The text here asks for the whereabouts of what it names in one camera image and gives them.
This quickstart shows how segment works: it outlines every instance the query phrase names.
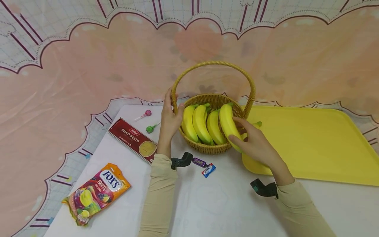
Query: wicker basket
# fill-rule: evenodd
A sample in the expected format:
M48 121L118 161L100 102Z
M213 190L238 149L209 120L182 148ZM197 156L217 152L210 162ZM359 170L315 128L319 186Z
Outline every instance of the wicker basket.
M234 64L226 63L226 62L222 62L222 61L208 61L208 62L196 64L195 66L188 68L186 71L184 71L178 77L178 79L176 79L174 86L172 87L172 91L171 91L171 98L172 98L172 104L174 107L174 113L176 114L178 112L178 107L177 107L177 103L176 103L177 98L176 98L175 93L176 93L176 87L178 86L178 83L180 82L180 80L190 71L192 71L198 67L207 66L207 65L223 65L223 66L232 67L232 68L240 71L247 78L247 80L250 83L251 91L250 91L249 99L247 100L247 104L245 106L245 110L242 110L241 106L236 101L232 100L231 98L229 98L227 96L220 95L220 94L201 94L201 95L194 96L185 102L185 107L187 107L189 105L195 105L195 104L201 105L201 104L205 104L205 103L210 103L211 111L213 111L213 110L217 110L217 109L221 108L221 106L226 104L226 103L232 102L233 103L233 116L246 119L249 115L249 112L251 110L251 106L253 105L253 102L255 99L254 82L251 79L251 77L247 74L247 72L245 70L243 70L242 68L240 68ZM186 135L183 133L182 128L179 128L179 131L180 131L181 135L184 137L184 139L186 140L186 142L189 144L190 147L192 147L196 151L204 153L204 154L216 155L216 154L224 153L229 148L232 147L229 142L222 144L222 145L215 145L215 146L209 146L209 145L205 145L202 143L196 143L196 142L194 142L194 141L192 141L186 137Z

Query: beige sleeve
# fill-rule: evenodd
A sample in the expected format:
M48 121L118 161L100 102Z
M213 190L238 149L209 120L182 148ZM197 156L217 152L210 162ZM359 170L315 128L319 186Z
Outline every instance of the beige sleeve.
M332 229L317 211L309 194L298 181L278 186L279 207L291 237L335 237Z
M166 237L178 175L167 156L155 154L150 176L138 237Z

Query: purple candy wrapper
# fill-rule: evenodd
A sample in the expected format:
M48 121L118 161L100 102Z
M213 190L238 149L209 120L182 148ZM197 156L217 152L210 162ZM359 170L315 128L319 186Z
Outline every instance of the purple candy wrapper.
M199 158L193 158L192 163L195 165L201 166L203 168L208 167L207 163L203 160L200 160Z

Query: lollipop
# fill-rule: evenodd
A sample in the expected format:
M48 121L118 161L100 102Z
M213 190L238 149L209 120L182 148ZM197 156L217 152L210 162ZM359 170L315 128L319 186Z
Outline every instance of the lollipop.
M159 123L157 123L156 125L153 125L153 126L148 126L148 127L146 128L147 133L152 133L152 132L154 132L154 128L155 128L156 126L158 126L159 124L161 124L161 122L159 122Z
M150 110L146 110L146 112L143 115L141 115L140 117L136 118L134 121L138 121L141 118L143 118L145 116L150 116L150 115L151 115L151 111Z

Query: candy bag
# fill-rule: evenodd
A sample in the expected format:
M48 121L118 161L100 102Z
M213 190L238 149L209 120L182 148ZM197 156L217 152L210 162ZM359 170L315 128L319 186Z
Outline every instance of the candy bag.
M93 215L107 208L131 187L117 165L108 163L62 203L69 206L78 226L85 226Z

